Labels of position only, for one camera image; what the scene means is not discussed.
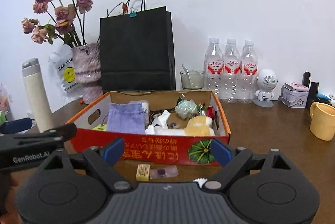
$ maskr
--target textured ceramic vase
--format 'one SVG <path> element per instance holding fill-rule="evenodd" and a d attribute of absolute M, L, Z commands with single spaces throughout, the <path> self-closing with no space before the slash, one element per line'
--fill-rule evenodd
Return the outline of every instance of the textured ceramic vase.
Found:
<path fill-rule="evenodd" d="M 83 86 L 83 100 L 86 104 L 92 103 L 103 95 L 103 89 L 100 85 L 101 65 L 99 54 L 98 43 L 72 48 L 74 72 L 76 79 Z"/>

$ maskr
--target red box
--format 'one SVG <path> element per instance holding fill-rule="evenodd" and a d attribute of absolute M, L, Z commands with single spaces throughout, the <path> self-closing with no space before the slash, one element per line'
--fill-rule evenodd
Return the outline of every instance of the red box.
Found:
<path fill-rule="evenodd" d="M 193 99 L 196 104 L 205 103 L 213 107 L 215 118 L 212 127 L 215 136 L 141 135 L 92 130 L 108 116 L 111 102 L 124 104 L 135 100 L 147 100 L 150 110 L 170 109 L 175 106 L 181 94 L 184 94 L 187 100 Z M 182 120 L 177 114 L 172 113 L 169 121 L 185 127 L 188 120 Z M 210 153 L 210 143 L 213 138 L 229 143 L 231 137 L 223 108 L 217 96 L 209 91 L 108 92 L 72 117 L 68 123 L 75 123 L 77 126 L 77 135 L 71 139 L 77 152 L 92 145 L 104 146 L 114 138 L 122 137 L 125 140 L 124 159 L 164 164 L 217 165 Z"/>

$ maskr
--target human hand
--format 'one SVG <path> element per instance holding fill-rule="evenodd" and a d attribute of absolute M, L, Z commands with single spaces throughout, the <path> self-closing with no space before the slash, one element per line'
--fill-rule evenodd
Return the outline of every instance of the human hand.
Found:
<path fill-rule="evenodd" d="M 0 216 L 0 224 L 19 224 L 21 223 L 18 212 L 14 205 L 14 197 L 15 197 L 14 187 L 15 186 L 17 186 L 17 182 L 11 176 L 11 187 L 8 191 L 8 195 L 5 200 L 5 209 L 7 213 Z"/>

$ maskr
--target yellow smiley face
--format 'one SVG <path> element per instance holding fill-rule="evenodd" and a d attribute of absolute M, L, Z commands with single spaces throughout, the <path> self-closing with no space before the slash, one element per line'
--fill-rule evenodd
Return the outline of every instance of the yellow smiley face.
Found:
<path fill-rule="evenodd" d="M 74 73 L 74 68 L 72 67 L 65 68 L 63 75 L 64 75 L 65 81 L 68 83 L 71 83 L 76 78 L 76 74 Z"/>

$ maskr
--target yellow eraser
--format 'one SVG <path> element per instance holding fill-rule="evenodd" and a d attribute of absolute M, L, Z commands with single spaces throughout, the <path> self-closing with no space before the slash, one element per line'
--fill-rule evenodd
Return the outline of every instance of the yellow eraser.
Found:
<path fill-rule="evenodd" d="M 107 125 L 106 124 L 103 124 L 103 125 L 99 124 L 93 130 L 107 131 Z"/>
<path fill-rule="evenodd" d="M 136 180 L 149 181 L 149 176 L 150 176 L 150 164 L 139 164 L 137 166 Z"/>

